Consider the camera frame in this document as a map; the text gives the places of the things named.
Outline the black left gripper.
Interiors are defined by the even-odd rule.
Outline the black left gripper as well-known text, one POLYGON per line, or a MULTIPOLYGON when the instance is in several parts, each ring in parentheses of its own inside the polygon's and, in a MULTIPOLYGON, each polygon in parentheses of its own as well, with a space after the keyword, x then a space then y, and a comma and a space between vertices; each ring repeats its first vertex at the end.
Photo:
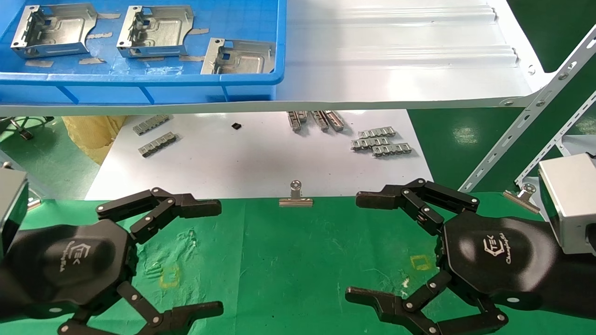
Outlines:
POLYGON ((102 220, 92 225, 21 230, 9 246, 9 318, 51 319, 74 313, 58 328, 60 335, 112 335, 87 323, 91 314, 102 314, 123 298, 146 321, 138 335, 187 335, 197 320, 223 314, 223 303, 158 312, 130 284, 138 261, 136 243, 149 241, 175 218, 221 213, 219 200, 153 188, 99 205, 96 214, 102 220), (115 223, 140 214, 143 217, 129 234, 115 223))

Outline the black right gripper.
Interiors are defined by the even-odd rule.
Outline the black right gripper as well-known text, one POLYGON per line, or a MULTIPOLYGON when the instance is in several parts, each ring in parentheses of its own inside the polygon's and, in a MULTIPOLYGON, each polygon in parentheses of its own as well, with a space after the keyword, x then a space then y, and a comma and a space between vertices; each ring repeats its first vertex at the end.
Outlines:
POLYGON ((345 299, 374 308, 381 322, 403 326, 413 335, 487 335, 507 325, 494 304, 518 310, 545 307, 545 282, 559 253, 546 222, 475 214, 480 201, 422 178, 405 185, 385 185, 379 192, 360 191, 356 206, 402 209, 431 236, 442 229, 443 266, 407 299, 392 293, 348 287, 345 299), (428 204, 458 215, 445 219, 428 204), (433 322, 423 309, 449 285, 479 313, 433 322))

